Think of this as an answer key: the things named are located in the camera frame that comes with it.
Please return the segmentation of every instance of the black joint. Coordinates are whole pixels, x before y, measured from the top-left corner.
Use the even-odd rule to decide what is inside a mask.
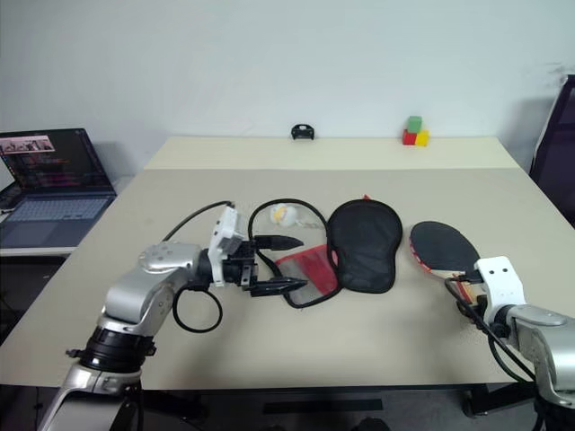
[[[66,356],[68,357],[80,357],[83,354],[83,350],[80,350],[79,348],[69,348],[66,351]]]
[[[477,285],[479,283],[483,283],[483,277],[481,272],[478,269],[474,269],[473,271],[467,271],[462,276],[457,278],[459,281],[465,281],[471,285]]]
[[[487,310],[487,295],[478,295],[477,296],[477,314],[479,314],[482,318],[485,317],[485,311]]]
[[[194,282],[198,285],[208,285],[214,281],[212,277],[212,264],[209,262],[208,249],[204,249],[199,253],[198,269],[196,270],[196,278]]]
[[[491,324],[491,330],[500,339],[506,339],[511,333],[507,325],[498,322]]]
[[[254,244],[254,241],[242,241],[237,250],[224,260],[224,280],[227,283],[235,283],[238,286],[246,286],[246,284],[251,286],[257,281],[257,264],[254,259],[256,249]]]
[[[79,354],[80,364],[93,370],[110,373],[134,373],[155,352],[152,337],[125,334],[96,328]]]
[[[495,313],[495,318],[493,319],[493,324],[497,324],[500,325],[502,328],[504,328],[502,331],[504,332],[503,335],[498,335],[498,337],[500,338],[504,338],[506,339],[509,334],[511,333],[511,330],[509,329],[509,326],[507,324],[507,315],[509,313],[509,310],[511,310],[513,307],[515,307],[515,305],[505,305],[504,307],[501,307],[497,310],[497,312]]]
[[[296,124],[291,128],[291,137],[296,139],[312,139],[315,138],[315,130],[308,124]]]

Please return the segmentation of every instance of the table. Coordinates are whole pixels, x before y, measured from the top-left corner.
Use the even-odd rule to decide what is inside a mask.
[[[144,364],[146,389],[246,389],[508,382],[485,337],[461,316],[409,253],[415,223],[451,224],[484,257],[506,255],[530,303],[572,313],[575,234],[496,138],[266,138],[168,140],[131,181],[0,348],[0,383],[58,386],[83,347],[108,288],[191,211],[230,198],[249,215],[277,197],[314,203],[325,215],[368,194],[403,222],[397,278],[386,294],[342,291],[303,311],[281,297],[212,288],[224,320],[189,334],[169,316]],[[208,246],[218,211],[186,225],[178,241]],[[206,316],[182,300],[181,315]]]

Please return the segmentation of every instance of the green block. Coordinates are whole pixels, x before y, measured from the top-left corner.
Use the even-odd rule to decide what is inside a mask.
[[[407,119],[407,131],[410,133],[420,133],[423,119],[421,117],[411,116]]]

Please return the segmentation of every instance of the small toy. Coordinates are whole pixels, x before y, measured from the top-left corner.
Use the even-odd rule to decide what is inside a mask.
[[[403,130],[403,144],[428,146],[429,131],[421,130],[423,119],[418,116],[411,116],[407,119],[407,128]]]
[[[415,137],[416,146],[428,146],[428,142],[429,142],[428,130],[421,130],[421,132],[418,133],[417,136]]]
[[[404,145],[415,145],[415,138],[417,133],[410,133],[407,128],[403,131],[403,144]]]
[[[423,119],[417,116],[411,116],[407,119],[407,131],[410,133],[420,133]]]
[[[286,204],[277,204],[270,209],[270,220],[273,224],[282,227],[293,226],[297,223],[297,210]]]

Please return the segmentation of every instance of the robotic arm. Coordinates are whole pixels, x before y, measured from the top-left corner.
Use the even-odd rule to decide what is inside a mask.
[[[474,268],[458,279],[480,284],[484,322],[533,364],[535,407],[545,429],[575,429],[575,319],[526,303],[508,258],[479,259]]]
[[[66,402],[79,395],[89,394],[94,400],[105,396],[112,411],[118,412],[125,400],[136,400],[141,365],[146,356],[155,353],[154,336],[182,291],[207,293],[212,282],[219,286],[228,282],[251,296],[283,295],[306,284],[305,280],[290,277],[258,281],[256,249],[289,250],[303,243],[278,235],[245,241],[241,224],[236,210],[226,207],[208,250],[192,244],[160,242],[139,255],[136,266],[109,290],[86,347],[66,352],[76,361],[40,430],[80,429],[77,422],[66,418],[67,413],[62,413],[66,412]]]

